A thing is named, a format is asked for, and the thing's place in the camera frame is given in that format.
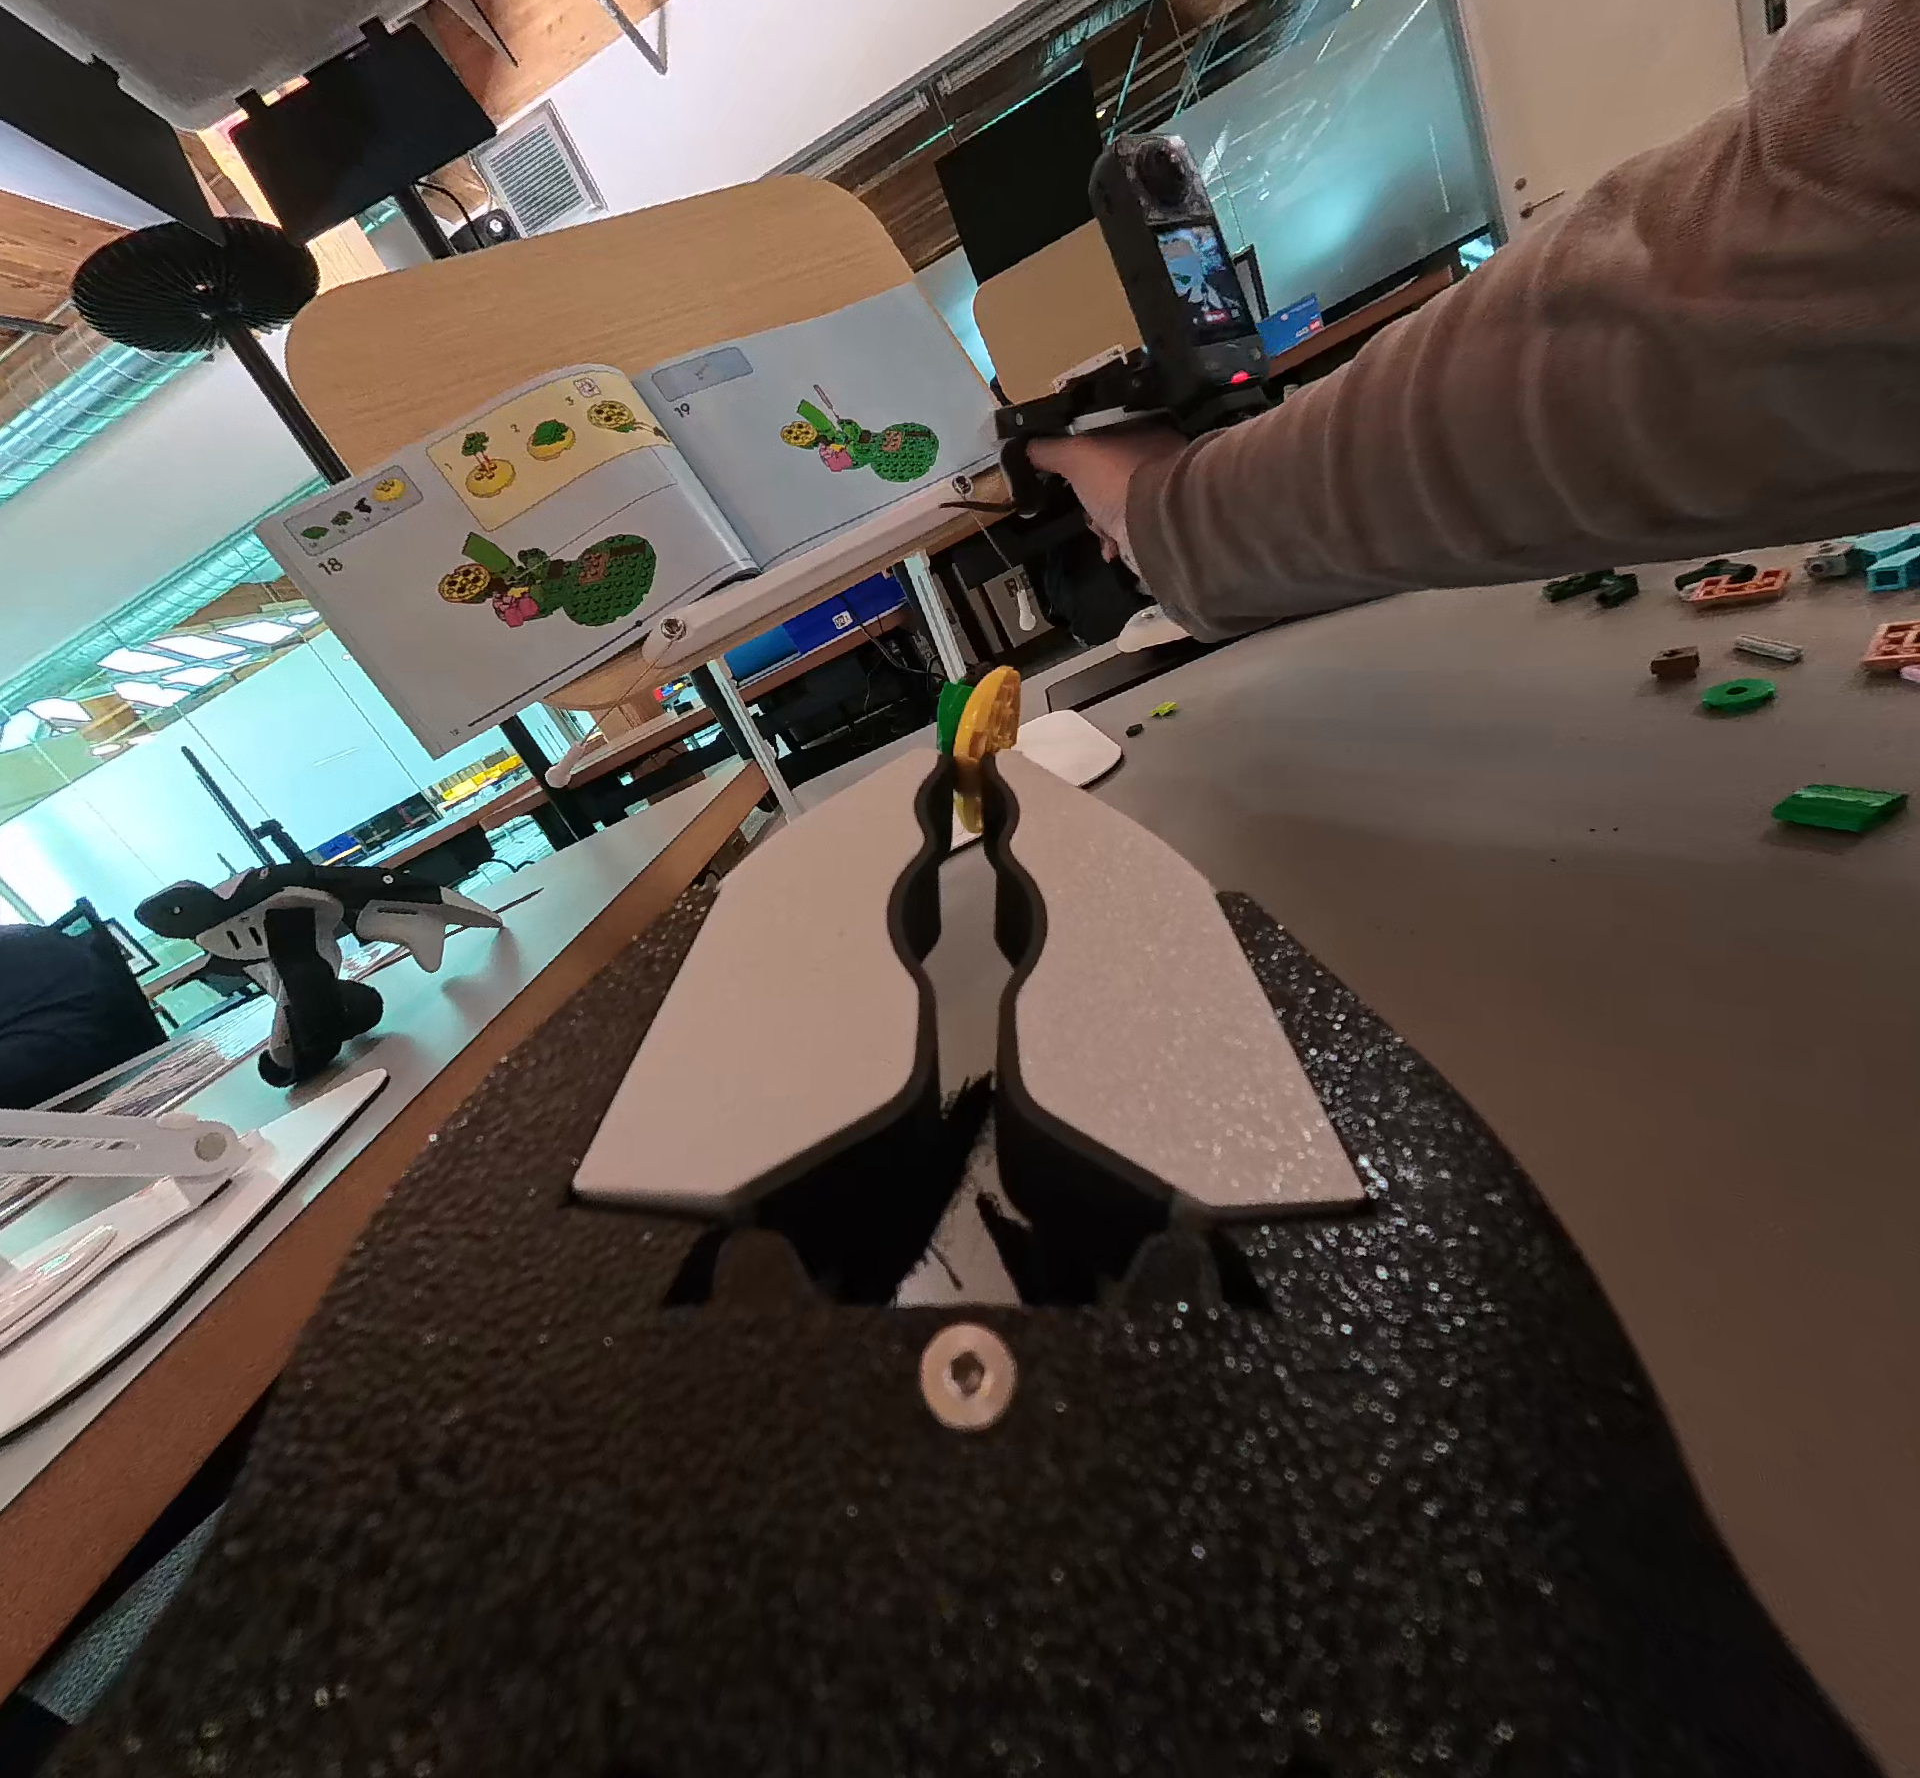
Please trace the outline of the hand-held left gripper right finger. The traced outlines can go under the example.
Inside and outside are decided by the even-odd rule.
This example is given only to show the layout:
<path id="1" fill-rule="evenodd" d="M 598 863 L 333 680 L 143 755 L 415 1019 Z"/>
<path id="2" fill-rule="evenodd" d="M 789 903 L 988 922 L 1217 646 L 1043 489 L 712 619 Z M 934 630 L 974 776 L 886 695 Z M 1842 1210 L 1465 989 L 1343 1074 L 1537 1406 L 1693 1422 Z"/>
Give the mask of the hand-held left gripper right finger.
<path id="1" fill-rule="evenodd" d="M 1204 1223 L 1368 1190 L 1212 881 L 1121 809 L 993 757 L 1004 1132 Z"/>

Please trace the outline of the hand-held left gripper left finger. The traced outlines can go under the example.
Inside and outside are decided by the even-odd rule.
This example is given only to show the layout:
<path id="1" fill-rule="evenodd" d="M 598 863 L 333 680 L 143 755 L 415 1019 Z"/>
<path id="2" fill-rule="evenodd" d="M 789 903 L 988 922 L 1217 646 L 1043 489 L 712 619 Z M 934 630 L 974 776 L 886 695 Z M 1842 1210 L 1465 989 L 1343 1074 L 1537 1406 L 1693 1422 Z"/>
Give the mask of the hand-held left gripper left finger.
<path id="1" fill-rule="evenodd" d="M 939 1115 L 939 943 L 953 760 L 908 753 L 722 881 L 573 1190 L 704 1219 Z"/>

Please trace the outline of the yellow round disc brick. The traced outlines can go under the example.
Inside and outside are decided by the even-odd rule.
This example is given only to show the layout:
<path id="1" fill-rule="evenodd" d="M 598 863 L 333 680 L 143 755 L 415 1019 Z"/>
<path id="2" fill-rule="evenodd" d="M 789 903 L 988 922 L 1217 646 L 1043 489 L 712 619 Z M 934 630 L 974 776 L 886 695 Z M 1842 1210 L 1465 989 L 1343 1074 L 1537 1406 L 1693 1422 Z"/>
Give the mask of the yellow round disc brick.
<path id="1" fill-rule="evenodd" d="M 953 753 L 953 810 L 961 829 L 984 827 L 981 771 L 988 757 L 1012 749 L 1020 735 L 1020 672 L 1012 666 L 988 670 L 972 683 Z"/>

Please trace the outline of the green smooth tile brick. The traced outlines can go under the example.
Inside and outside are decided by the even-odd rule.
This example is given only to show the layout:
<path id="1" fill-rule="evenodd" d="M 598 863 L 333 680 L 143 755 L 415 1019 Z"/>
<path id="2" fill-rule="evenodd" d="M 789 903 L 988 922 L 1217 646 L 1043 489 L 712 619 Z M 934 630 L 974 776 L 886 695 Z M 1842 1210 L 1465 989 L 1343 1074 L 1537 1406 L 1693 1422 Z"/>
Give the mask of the green smooth tile brick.
<path id="1" fill-rule="evenodd" d="M 1883 829 L 1907 809 L 1907 791 L 1809 782 L 1773 805 L 1771 817 L 1786 827 L 1860 838 Z"/>

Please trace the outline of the person's right forearm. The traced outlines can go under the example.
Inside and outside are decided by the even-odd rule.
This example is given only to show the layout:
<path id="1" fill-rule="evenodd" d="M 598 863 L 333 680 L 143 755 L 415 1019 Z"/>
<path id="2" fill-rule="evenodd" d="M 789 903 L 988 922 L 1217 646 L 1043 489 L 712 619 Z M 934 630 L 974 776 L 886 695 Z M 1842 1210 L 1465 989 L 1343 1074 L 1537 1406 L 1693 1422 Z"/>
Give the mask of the person's right forearm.
<path id="1" fill-rule="evenodd" d="M 1918 0 L 1824 0 L 1743 103 L 1127 498 L 1214 642 L 1915 523 Z"/>

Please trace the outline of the person's right hand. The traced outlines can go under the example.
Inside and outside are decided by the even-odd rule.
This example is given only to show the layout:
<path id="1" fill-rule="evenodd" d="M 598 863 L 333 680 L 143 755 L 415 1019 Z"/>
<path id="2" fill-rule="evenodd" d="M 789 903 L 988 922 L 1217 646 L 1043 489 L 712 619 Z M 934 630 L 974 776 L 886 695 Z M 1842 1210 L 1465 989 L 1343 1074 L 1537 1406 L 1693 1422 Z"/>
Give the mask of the person's right hand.
<path id="1" fill-rule="evenodd" d="M 1129 491 L 1143 469 L 1164 469 L 1186 447 L 1168 426 L 1127 423 L 1028 447 L 1034 469 L 1062 480 L 1103 545 L 1103 555 L 1139 574 L 1129 533 Z"/>

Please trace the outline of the black panel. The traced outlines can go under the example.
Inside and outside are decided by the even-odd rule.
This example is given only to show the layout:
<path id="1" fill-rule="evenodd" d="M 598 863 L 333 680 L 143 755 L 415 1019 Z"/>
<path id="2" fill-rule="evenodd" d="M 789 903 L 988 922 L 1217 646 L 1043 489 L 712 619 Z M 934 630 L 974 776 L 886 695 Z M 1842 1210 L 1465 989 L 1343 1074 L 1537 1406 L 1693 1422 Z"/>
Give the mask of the black panel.
<path id="1" fill-rule="evenodd" d="M 976 282 L 1093 223 L 1088 187 L 1103 150 L 1093 76 L 1076 63 L 934 161 Z"/>

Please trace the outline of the long wooden table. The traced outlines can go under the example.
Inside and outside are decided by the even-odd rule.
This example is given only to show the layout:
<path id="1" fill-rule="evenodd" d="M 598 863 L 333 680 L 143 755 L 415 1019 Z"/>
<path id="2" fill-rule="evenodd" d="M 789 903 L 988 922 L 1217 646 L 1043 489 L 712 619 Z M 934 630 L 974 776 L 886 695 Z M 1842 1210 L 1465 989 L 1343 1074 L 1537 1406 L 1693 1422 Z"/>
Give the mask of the long wooden table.
<path id="1" fill-rule="evenodd" d="M 1287 351 L 1273 354 L 1267 361 L 1269 378 L 1276 383 L 1308 380 L 1314 374 L 1339 369 L 1374 333 L 1421 310 L 1459 282 L 1461 276 L 1463 270 L 1458 264 L 1445 264 L 1405 281 L 1396 288 L 1310 331 Z"/>

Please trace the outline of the blue storage bin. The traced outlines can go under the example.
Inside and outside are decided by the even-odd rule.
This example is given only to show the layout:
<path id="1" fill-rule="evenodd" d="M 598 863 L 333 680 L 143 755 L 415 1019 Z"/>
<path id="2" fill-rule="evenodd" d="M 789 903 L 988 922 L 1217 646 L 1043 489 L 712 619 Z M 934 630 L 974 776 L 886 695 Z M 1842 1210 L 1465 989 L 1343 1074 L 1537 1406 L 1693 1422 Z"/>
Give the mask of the blue storage bin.
<path id="1" fill-rule="evenodd" d="M 900 580 L 880 571 L 730 650 L 725 661 L 736 680 L 751 680 L 785 661 L 805 657 L 830 646 L 832 639 L 848 634 L 860 625 L 872 625 L 905 605 L 906 589 Z"/>

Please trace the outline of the spare hand-held gripper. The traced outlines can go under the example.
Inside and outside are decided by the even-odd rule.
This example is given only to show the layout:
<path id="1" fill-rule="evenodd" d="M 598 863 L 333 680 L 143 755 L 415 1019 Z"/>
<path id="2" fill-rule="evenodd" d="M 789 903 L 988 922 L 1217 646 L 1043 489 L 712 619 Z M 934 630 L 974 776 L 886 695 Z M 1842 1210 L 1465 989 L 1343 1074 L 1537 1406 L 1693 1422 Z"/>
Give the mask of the spare hand-held gripper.
<path id="1" fill-rule="evenodd" d="M 431 879 L 312 863 L 254 868 L 222 884 L 178 881 L 139 902 L 134 916 L 158 935 L 193 943 L 209 970 L 246 974 L 274 998 L 274 1031 L 257 1068 L 275 1088 L 312 1081 L 381 1019 L 381 993 L 345 974 L 346 935 L 396 944 L 434 973 L 451 929 L 505 928 L 493 908 Z"/>

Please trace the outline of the instruction booklet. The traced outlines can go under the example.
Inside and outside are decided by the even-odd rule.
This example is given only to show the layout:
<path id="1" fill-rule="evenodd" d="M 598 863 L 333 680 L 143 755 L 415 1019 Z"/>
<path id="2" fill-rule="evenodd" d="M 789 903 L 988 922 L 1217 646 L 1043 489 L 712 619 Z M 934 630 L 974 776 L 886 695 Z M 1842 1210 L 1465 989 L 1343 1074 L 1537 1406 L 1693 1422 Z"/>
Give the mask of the instruction booklet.
<path id="1" fill-rule="evenodd" d="M 905 284 L 636 377 L 565 364 L 257 534 L 442 757 L 994 455 L 988 383 Z"/>

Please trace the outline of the vent grille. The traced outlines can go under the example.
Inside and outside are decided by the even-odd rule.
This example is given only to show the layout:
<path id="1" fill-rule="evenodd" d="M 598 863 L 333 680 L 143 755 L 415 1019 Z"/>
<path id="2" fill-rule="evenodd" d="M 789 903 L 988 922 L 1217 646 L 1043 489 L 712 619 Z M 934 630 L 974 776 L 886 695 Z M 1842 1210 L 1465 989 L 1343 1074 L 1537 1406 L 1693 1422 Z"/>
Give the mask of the vent grille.
<path id="1" fill-rule="evenodd" d="M 524 111 L 467 157 L 519 235 L 607 214 L 607 199 L 553 103 Z"/>

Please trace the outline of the light blue bricks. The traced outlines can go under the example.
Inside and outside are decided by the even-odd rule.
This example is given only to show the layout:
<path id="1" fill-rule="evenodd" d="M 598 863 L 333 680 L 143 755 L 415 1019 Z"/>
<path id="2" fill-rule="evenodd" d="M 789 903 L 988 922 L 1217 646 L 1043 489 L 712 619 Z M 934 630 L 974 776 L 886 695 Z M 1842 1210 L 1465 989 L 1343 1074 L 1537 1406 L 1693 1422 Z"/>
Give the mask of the light blue bricks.
<path id="1" fill-rule="evenodd" d="M 1804 574 L 1816 581 L 1862 577 L 1869 591 L 1911 591 L 1918 587 L 1918 525 L 1882 533 L 1863 533 L 1849 541 L 1821 543 L 1804 560 Z"/>

